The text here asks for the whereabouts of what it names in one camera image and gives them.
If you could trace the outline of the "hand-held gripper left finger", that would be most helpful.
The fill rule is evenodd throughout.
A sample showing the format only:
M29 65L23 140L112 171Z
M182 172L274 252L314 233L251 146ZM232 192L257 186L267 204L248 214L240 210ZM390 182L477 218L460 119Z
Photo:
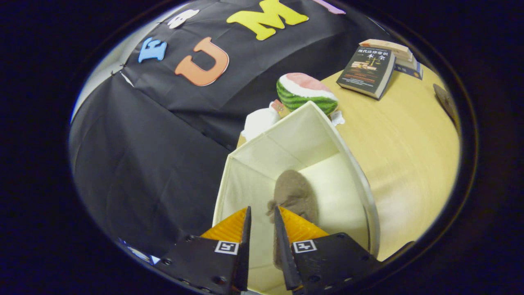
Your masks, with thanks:
M202 236L182 237L158 262L164 277L202 295L247 291L251 207L219 222Z

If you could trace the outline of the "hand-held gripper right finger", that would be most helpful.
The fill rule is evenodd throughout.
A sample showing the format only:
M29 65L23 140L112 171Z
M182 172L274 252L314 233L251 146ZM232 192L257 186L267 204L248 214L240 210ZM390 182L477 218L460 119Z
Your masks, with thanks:
M294 295L348 295L381 267L346 233L329 235L281 206L274 222L286 289Z

